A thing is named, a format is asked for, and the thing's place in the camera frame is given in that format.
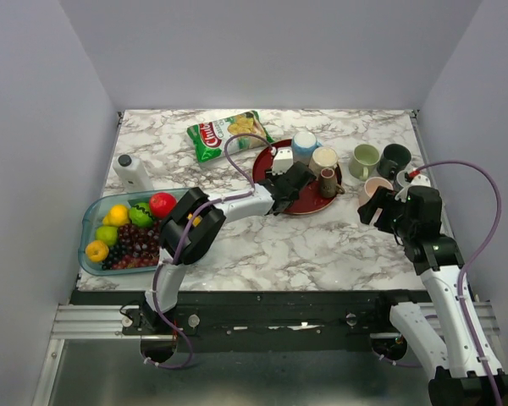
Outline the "pink mug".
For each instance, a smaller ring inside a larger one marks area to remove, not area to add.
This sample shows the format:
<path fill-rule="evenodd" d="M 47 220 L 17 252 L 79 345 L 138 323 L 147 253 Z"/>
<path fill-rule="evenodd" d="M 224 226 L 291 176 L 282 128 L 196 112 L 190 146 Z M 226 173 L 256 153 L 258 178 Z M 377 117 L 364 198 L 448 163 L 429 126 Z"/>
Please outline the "pink mug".
<path fill-rule="evenodd" d="M 392 183 L 385 178 L 382 177 L 369 178 L 360 189 L 358 195 L 359 206 L 363 206 L 364 204 L 366 204 L 373 197 L 378 187 L 384 187 L 389 190 L 393 189 Z"/>

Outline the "brown striped stoneware mug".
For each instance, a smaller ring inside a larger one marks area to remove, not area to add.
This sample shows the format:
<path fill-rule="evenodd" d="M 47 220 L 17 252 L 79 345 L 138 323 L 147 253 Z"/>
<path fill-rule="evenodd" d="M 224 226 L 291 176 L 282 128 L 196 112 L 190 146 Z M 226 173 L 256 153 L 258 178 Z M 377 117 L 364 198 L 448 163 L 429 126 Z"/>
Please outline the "brown striped stoneware mug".
<path fill-rule="evenodd" d="M 331 167 L 324 168 L 319 176 L 319 194 L 323 198 L 330 199 L 344 193 L 345 190 L 339 184 L 335 170 Z"/>

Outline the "dark teal mug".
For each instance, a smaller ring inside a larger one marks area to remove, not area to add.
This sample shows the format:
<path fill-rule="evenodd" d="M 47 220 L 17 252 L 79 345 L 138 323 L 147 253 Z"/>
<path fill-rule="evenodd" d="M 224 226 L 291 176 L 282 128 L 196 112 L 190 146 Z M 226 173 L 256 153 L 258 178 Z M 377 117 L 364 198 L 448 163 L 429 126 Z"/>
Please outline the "dark teal mug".
<path fill-rule="evenodd" d="M 378 163 L 378 174 L 382 178 L 394 180 L 397 173 L 411 162 L 411 152 L 403 145 L 389 144 L 382 151 Z"/>

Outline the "light green mug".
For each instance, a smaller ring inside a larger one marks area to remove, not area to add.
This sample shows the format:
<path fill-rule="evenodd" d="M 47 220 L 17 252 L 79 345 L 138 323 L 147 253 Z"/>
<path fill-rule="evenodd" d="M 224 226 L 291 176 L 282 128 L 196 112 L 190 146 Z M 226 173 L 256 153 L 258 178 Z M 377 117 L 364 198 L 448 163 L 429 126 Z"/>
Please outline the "light green mug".
<path fill-rule="evenodd" d="M 378 149 L 369 144 L 358 145 L 352 152 L 348 169 L 352 177 L 366 181 L 380 161 Z"/>

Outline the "grey-blue textured mug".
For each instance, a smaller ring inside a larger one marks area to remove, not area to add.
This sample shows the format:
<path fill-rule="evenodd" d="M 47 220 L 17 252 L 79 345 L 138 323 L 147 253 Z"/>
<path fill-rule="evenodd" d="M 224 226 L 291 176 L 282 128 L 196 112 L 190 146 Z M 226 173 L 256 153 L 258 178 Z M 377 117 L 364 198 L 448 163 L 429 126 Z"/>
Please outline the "grey-blue textured mug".
<path fill-rule="evenodd" d="M 393 189 L 395 191 L 401 191 L 405 187 L 409 186 L 412 180 L 413 177 L 410 175 L 410 171 L 401 170 L 395 175 Z"/>

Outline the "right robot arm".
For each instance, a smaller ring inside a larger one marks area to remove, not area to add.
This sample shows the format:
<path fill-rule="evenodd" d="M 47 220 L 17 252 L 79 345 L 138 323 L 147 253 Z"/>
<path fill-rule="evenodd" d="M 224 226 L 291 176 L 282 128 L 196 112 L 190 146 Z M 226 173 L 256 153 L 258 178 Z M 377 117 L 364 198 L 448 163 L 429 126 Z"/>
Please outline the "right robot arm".
<path fill-rule="evenodd" d="M 442 200 L 428 186 L 377 188 L 358 209 L 364 224 L 392 234 L 414 265 L 440 329 L 419 304 L 397 299 L 373 309 L 374 325 L 404 336 L 427 373 L 433 405 L 508 405 L 508 374 L 483 330 L 457 242 L 441 232 Z"/>

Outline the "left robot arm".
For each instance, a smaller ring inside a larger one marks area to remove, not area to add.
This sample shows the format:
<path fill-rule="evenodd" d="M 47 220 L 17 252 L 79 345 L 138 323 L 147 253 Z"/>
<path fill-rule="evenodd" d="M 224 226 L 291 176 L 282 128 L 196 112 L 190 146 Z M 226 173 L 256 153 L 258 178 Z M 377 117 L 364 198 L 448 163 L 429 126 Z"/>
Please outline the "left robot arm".
<path fill-rule="evenodd" d="M 283 174 L 219 197 L 198 187 L 188 189 L 160 225 L 159 259 L 151 287 L 145 293 L 148 307 L 142 313 L 142 325 L 153 334 L 169 328 L 169 310 L 177 305 L 185 267 L 209 251 L 224 224 L 248 217 L 276 216 L 299 200 L 302 190 L 315 179 L 308 166 L 297 162 Z"/>

